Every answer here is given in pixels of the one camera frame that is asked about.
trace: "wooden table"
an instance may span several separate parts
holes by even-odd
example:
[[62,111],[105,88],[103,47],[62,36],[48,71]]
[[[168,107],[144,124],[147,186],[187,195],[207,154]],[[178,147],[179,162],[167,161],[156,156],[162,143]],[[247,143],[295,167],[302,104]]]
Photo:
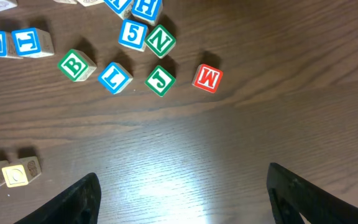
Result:
[[[0,188],[0,224],[28,215],[89,172],[100,223],[274,223],[265,187],[278,162],[358,207],[358,1],[165,0],[169,57],[121,47],[107,6],[19,0],[0,29],[51,33],[56,55],[0,58],[0,158],[36,154],[43,174]],[[98,64],[73,83],[71,48]],[[120,62],[134,81],[112,96],[98,74]],[[200,62],[224,77],[191,85]],[[144,81],[173,71],[163,98]]]

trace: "wood grain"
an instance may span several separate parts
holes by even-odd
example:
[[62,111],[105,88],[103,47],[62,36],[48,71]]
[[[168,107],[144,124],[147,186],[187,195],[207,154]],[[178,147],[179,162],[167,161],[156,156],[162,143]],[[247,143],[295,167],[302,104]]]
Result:
[[[269,162],[358,207],[358,0],[171,0],[163,13],[177,45],[158,60],[119,46],[121,20],[104,4],[0,12],[1,30],[38,27],[56,50],[0,58],[0,157],[33,147],[43,172],[0,188],[0,224],[89,172],[100,223],[270,224]],[[84,83],[57,69],[71,48],[98,64]],[[134,76],[117,96],[97,81],[112,61]],[[200,62],[224,71],[214,95],[191,85]],[[144,85],[156,64],[177,78],[163,98]]]

